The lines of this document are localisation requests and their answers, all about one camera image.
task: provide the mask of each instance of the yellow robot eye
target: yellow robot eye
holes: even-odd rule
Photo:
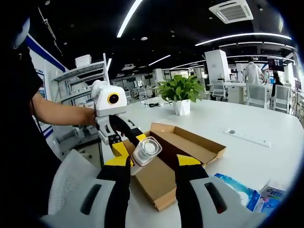
[[[108,96],[108,103],[109,104],[116,104],[119,100],[119,96],[118,96],[118,93],[111,93],[109,96]]]

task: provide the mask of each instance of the person in white coat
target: person in white coat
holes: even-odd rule
[[[254,64],[253,58],[248,58],[248,65],[245,68],[245,82],[248,84],[255,84],[258,85],[260,76],[262,77],[263,81],[266,82],[265,76],[262,73],[261,69]]]

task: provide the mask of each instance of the white pot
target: white pot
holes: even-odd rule
[[[173,108],[176,115],[187,115],[190,113],[191,100],[173,101]]]

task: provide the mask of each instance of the potted plant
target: potted plant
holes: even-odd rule
[[[200,90],[203,87],[198,83],[196,75],[189,78],[175,75],[174,79],[166,79],[166,82],[159,82],[159,93],[165,101],[172,101],[176,115],[190,113],[190,102],[201,100]]]

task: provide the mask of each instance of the power outlet strip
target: power outlet strip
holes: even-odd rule
[[[224,131],[224,133],[229,134],[229,135],[234,136],[234,137],[237,137],[237,138],[240,138],[240,139],[250,141],[252,143],[256,143],[256,144],[265,146],[265,147],[271,147],[271,142],[268,141],[268,140],[258,139],[258,138],[255,138],[254,136],[243,134],[241,132],[236,132],[235,130],[232,130],[232,129],[229,129],[229,128],[226,129]]]

